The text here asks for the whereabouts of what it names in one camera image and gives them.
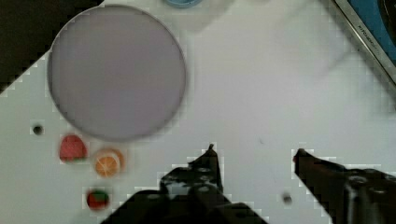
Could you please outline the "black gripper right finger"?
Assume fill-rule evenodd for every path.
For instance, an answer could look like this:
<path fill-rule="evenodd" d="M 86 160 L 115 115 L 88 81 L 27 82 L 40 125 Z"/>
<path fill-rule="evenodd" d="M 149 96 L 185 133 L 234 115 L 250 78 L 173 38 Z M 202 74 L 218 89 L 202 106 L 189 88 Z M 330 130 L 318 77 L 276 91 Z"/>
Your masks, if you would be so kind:
<path fill-rule="evenodd" d="M 330 216 L 332 224 L 396 224 L 396 181 L 376 169 L 348 169 L 300 148 L 294 173 Z"/>

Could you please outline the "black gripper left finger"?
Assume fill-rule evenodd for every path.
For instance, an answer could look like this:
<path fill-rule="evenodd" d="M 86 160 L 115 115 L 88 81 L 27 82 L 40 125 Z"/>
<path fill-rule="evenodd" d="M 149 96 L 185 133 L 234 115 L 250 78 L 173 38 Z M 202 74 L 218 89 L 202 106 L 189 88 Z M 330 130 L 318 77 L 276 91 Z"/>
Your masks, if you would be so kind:
<path fill-rule="evenodd" d="M 157 190 L 140 190 L 101 224 L 268 224 L 244 203 L 223 194 L 214 146 L 161 178 Z"/>

